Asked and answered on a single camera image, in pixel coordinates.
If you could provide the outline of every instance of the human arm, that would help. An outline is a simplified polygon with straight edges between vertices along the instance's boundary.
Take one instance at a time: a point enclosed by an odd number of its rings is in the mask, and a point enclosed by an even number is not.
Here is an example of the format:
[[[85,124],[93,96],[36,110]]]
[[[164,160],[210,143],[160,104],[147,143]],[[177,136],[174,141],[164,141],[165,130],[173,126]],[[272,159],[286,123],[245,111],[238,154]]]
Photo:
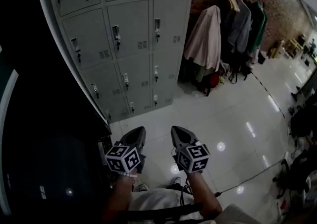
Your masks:
[[[187,174],[195,203],[202,203],[200,214],[204,218],[215,218],[222,212],[222,207],[199,172]]]
[[[112,189],[111,195],[103,208],[103,223],[115,222],[119,212],[127,209],[130,200],[132,184],[132,177],[121,175],[118,178],[114,188]]]

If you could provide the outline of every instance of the glossy floor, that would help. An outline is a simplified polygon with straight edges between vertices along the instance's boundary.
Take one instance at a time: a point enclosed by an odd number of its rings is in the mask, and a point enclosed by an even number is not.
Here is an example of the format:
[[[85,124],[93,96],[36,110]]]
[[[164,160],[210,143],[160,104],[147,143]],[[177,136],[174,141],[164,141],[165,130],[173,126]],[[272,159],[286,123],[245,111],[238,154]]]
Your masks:
[[[207,145],[211,158],[203,176],[213,192],[221,192],[273,165],[292,148],[284,118],[293,105],[290,92],[313,69],[300,59],[267,59],[255,66],[256,77],[251,74],[243,81],[239,76],[235,85],[226,81],[209,97],[190,84],[178,84],[173,105],[111,124],[111,139],[115,142],[129,130],[145,127],[147,158],[138,183],[151,189],[166,186],[174,176],[185,180],[172,158],[170,129],[173,125],[188,128]],[[235,203],[262,223],[274,222],[278,190],[271,181],[279,170],[276,165],[223,193],[220,203],[224,208]]]

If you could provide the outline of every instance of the person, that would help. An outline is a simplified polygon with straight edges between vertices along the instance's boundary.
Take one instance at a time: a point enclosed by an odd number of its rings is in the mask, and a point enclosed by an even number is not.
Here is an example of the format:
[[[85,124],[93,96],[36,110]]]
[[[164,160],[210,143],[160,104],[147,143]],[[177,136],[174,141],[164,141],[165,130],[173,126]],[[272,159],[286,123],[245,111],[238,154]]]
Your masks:
[[[309,50],[309,55],[312,56],[314,54],[316,44],[315,44],[315,39],[313,38],[311,45],[311,49]]]
[[[230,205],[222,211],[219,201],[209,189],[200,172],[188,173],[187,178],[192,195],[183,192],[184,204],[201,203],[202,208],[199,212],[180,216],[176,222],[198,223],[200,220],[200,223],[209,224],[260,224],[235,205]],[[157,188],[152,191],[142,184],[139,186],[139,192],[131,192],[133,180],[134,178],[124,175],[118,178],[103,208],[103,223],[121,223],[120,212],[125,210],[145,211],[180,206],[181,191],[184,189],[180,177],[174,178],[168,188]]]

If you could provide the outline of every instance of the shoe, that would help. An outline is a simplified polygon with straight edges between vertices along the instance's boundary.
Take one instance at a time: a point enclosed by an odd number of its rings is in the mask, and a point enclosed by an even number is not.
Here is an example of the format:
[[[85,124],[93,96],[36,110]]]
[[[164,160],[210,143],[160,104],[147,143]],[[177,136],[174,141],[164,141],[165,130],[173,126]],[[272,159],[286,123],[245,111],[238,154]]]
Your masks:
[[[178,183],[180,186],[183,186],[183,185],[182,185],[183,181],[182,181],[182,179],[181,179],[179,176],[174,177],[174,178],[172,179],[172,181],[169,183],[169,185],[173,185],[173,184],[177,184],[177,183]]]
[[[146,184],[140,184],[138,187],[136,187],[135,188],[135,191],[138,191],[138,192],[140,192],[140,191],[148,191],[149,190],[149,188],[148,188],[148,186],[146,185]]]

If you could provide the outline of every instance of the pink jacket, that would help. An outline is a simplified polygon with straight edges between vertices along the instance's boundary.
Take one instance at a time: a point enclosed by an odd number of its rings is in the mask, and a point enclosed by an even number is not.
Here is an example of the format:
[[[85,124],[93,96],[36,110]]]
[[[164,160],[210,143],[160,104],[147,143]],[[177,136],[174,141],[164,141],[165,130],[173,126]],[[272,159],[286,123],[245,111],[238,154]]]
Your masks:
[[[202,11],[184,50],[186,59],[206,69],[218,71],[221,54],[220,9],[216,5]]]

